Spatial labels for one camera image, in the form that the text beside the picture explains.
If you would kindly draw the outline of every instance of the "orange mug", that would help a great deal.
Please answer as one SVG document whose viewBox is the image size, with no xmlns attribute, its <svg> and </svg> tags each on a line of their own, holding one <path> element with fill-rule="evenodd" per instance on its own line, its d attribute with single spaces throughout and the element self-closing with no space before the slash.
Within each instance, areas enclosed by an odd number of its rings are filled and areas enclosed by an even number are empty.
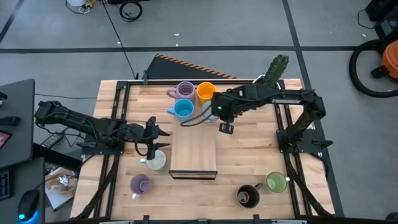
<svg viewBox="0 0 398 224">
<path fill-rule="evenodd" d="M 216 91 L 218 91 L 216 86 L 209 82 L 203 82 L 199 84 L 197 88 L 199 103 L 204 105 L 207 101 L 212 99 L 213 93 Z"/>
</svg>

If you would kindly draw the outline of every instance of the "floor tile line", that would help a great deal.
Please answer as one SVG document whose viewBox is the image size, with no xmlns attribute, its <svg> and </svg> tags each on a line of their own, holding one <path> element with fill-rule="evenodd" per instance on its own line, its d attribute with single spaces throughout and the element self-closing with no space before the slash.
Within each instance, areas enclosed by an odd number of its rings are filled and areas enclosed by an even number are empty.
<svg viewBox="0 0 398 224">
<path fill-rule="evenodd" d="M 261 46 L 261 45 L 232 45 L 232 46 L 186 46 L 186 47 L 125 47 L 126 52 L 178 52 L 178 51 L 354 51 L 357 46 Z M 62 54 L 62 53 L 107 53 L 123 52 L 120 47 L 92 47 L 92 48 L 59 48 L 59 49 L 0 49 L 0 54 Z"/>
<path fill-rule="evenodd" d="M 25 0 L 19 0 L 17 5 L 15 6 L 14 10 L 12 11 L 10 17 L 8 18 L 6 25 L 4 25 L 4 27 L 2 28 L 2 31 L 0 33 L 0 44 L 2 42 L 2 40 L 4 39 L 4 37 L 7 34 L 8 29 L 10 28 L 12 22 L 14 21 L 15 17 L 17 16 L 17 13 L 19 11 L 19 9 L 22 6 L 22 3 L 24 3 Z"/>
<path fill-rule="evenodd" d="M 288 2 L 288 0 L 282 0 L 282 3 L 284 5 L 287 23 L 288 23 L 289 29 L 290 29 L 290 34 L 292 35 L 293 45 L 295 47 L 297 61 L 298 61 L 298 65 L 300 67 L 300 71 L 302 74 L 304 87 L 306 89 L 312 89 L 311 83 L 310 83 L 310 77 L 308 76 L 307 66 L 305 65 L 305 61 L 304 61 L 302 48 L 300 46 L 299 37 L 297 35 L 297 31 L 294 26 L 293 15 L 292 15 L 292 11 L 290 10 L 289 2 Z M 315 129 L 321 131 L 322 135 L 325 137 L 321 122 L 316 121 L 314 123 L 315 123 Z M 330 196 L 332 198 L 333 207 L 335 209 L 335 213 L 339 217 L 343 217 L 344 216 L 343 207 L 342 207 L 340 195 L 339 195 L 338 189 L 337 189 L 335 174 L 334 174 L 333 168 L 331 166 L 331 160 L 330 160 L 330 155 L 329 155 L 328 149 L 323 150 L 323 158 L 326 160 L 327 166 L 329 168 L 327 182 L 328 182 L 328 186 L 329 186 Z"/>
</svg>

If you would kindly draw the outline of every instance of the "blue mug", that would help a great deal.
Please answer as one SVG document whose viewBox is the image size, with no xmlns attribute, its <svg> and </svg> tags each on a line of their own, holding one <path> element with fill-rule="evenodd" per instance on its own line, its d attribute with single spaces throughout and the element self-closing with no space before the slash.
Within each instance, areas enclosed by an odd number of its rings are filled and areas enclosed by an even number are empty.
<svg viewBox="0 0 398 224">
<path fill-rule="evenodd" d="M 186 121 L 193 114 L 193 103 L 188 99 L 179 99 L 174 103 L 173 108 L 167 109 L 167 112 L 176 116 L 180 122 Z"/>
</svg>

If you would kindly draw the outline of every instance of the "purple mug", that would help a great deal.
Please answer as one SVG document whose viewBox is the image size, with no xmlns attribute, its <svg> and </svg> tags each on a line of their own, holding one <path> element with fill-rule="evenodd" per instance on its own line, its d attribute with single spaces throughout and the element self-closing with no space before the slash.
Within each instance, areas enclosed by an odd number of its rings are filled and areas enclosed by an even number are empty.
<svg viewBox="0 0 398 224">
<path fill-rule="evenodd" d="M 131 199 L 136 200 L 140 195 L 146 194 L 150 190 L 149 177 L 144 174 L 135 175 L 130 181 L 132 191 Z"/>
<path fill-rule="evenodd" d="M 180 82 L 176 88 L 171 88 L 166 91 L 167 96 L 175 99 L 188 99 L 195 104 L 196 90 L 190 82 Z"/>
</svg>

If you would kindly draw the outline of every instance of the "orange vacuum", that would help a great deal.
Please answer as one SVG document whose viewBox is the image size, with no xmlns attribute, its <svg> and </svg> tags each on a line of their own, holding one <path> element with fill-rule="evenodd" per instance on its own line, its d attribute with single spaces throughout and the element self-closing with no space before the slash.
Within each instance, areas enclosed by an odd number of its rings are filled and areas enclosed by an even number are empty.
<svg viewBox="0 0 398 224">
<path fill-rule="evenodd" d="M 386 68 L 386 74 L 398 80 L 398 40 L 386 47 L 381 66 Z"/>
<path fill-rule="evenodd" d="M 359 54 L 364 50 L 371 49 L 382 49 L 382 62 L 379 68 L 374 69 L 371 72 L 372 77 L 381 78 L 389 75 L 398 82 L 398 40 L 390 43 L 386 40 L 370 40 L 361 44 L 352 54 L 349 60 L 349 77 L 353 82 L 356 89 L 362 93 L 376 97 L 376 98 L 388 98 L 398 96 L 398 90 L 393 91 L 373 91 L 366 88 L 359 80 L 358 74 L 356 73 L 356 61 Z"/>
</svg>

